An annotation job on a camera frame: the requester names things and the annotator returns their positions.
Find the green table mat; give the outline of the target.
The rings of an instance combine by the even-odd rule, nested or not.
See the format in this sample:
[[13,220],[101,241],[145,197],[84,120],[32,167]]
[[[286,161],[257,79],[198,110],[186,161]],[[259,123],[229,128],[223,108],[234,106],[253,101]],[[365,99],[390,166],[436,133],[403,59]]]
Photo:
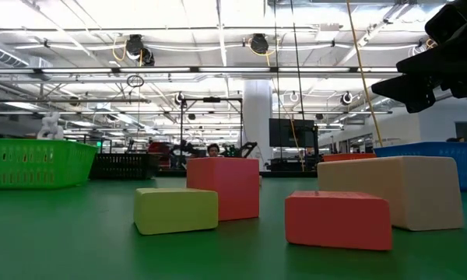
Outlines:
[[0,280],[467,280],[467,193],[463,229],[397,229],[389,252],[287,243],[285,198],[316,186],[265,178],[258,218],[159,236],[135,228],[138,181],[0,191]]

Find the small pink cube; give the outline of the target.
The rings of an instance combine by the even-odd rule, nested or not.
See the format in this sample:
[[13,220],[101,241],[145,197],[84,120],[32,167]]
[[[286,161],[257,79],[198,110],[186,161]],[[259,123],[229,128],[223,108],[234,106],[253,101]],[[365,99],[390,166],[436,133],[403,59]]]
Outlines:
[[392,249],[389,203],[349,191],[294,191],[285,199],[285,236],[292,244]]

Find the white building column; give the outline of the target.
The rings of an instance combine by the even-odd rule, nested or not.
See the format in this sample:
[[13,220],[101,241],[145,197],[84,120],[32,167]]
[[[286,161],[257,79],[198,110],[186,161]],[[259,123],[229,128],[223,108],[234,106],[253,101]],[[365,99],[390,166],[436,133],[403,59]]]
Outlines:
[[245,80],[243,91],[244,136],[247,142],[257,142],[250,154],[257,159],[259,170],[266,171],[272,158],[269,145],[269,119],[272,117],[272,83],[267,79]]

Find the yellow rectangular block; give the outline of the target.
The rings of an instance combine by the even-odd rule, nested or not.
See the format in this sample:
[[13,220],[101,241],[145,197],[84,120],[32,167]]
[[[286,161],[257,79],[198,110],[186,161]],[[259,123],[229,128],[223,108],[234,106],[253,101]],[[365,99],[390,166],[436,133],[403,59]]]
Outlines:
[[142,235],[215,229],[218,195],[191,188],[138,188],[133,219]]

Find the long ceiling light strip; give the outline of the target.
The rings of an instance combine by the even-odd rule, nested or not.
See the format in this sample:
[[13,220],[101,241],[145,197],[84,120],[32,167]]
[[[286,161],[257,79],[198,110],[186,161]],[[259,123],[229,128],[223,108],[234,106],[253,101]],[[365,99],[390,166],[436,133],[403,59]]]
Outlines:
[[0,68],[3,75],[119,73],[354,73],[359,67],[154,67],[154,68]]

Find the red plastic basket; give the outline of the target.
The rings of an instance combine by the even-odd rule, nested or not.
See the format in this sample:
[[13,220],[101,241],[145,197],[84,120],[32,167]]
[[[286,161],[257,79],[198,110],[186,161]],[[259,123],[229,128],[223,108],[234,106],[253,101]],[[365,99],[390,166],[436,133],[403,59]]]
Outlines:
[[324,162],[335,162],[343,160],[354,160],[354,159],[370,159],[376,158],[375,153],[338,153],[338,154],[327,154],[323,155]]

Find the beige wooden block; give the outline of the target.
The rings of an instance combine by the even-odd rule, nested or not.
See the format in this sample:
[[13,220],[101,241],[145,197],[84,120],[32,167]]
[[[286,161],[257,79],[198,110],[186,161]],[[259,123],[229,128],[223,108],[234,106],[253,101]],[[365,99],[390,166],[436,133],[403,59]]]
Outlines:
[[387,200],[395,227],[430,231],[465,225],[457,165],[450,157],[352,159],[317,168],[321,191],[363,192]]

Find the black monitor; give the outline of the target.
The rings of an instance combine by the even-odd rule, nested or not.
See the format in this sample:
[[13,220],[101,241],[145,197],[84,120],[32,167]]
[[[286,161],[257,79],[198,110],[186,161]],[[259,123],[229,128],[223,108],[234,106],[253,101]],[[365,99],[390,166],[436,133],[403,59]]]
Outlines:
[[269,119],[269,144],[271,147],[314,148],[318,143],[314,121]]

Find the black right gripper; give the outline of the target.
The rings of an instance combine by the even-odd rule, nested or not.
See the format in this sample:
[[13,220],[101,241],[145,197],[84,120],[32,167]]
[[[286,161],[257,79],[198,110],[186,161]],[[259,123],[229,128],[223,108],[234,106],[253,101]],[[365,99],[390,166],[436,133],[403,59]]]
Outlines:
[[432,107],[438,86],[457,98],[467,97],[466,23],[467,0],[444,5],[424,27],[432,40],[442,44],[398,62],[396,68],[404,75],[373,84],[373,93],[403,103],[408,113]]

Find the black plastic basket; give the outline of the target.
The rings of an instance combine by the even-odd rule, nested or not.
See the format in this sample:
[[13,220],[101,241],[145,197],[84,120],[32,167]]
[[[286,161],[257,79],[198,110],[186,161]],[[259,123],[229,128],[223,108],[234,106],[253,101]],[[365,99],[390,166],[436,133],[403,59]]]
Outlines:
[[91,180],[150,180],[158,170],[158,159],[150,154],[97,154],[89,178]]

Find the blue plastic basket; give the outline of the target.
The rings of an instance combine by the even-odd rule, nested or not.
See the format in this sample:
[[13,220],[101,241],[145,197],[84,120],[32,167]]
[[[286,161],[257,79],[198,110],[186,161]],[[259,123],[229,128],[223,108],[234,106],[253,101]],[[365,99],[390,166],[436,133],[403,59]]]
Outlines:
[[458,169],[461,191],[467,191],[467,142],[417,142],[375,148],[377,157],[388,156],[437,156],[451,157]]

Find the green plastic basket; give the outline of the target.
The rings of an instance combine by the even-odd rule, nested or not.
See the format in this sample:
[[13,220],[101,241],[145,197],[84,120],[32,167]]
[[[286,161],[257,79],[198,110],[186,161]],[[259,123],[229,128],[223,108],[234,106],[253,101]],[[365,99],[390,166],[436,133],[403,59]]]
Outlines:
[[96,153],[94,146],[66,140],[0,138],[0,190],[84,184]]

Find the red cube block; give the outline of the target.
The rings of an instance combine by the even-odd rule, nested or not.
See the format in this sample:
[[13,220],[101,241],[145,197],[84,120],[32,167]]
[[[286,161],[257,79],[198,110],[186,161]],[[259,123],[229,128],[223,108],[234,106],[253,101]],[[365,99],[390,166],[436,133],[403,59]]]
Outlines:
[[187,165],[187,187],[217,193],[218,220],[221,222],[259,217],[257,159],[190,159]]

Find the white plastic object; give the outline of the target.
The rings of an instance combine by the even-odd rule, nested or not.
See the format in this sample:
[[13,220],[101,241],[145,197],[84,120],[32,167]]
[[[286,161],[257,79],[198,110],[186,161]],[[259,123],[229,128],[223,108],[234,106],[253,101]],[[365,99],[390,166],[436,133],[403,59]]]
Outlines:
[[58,124],[59,118],[59,112],[47,113],[41,120],[42,126],[37,133],[37,139],[62,140],[64,138],[64,130]]

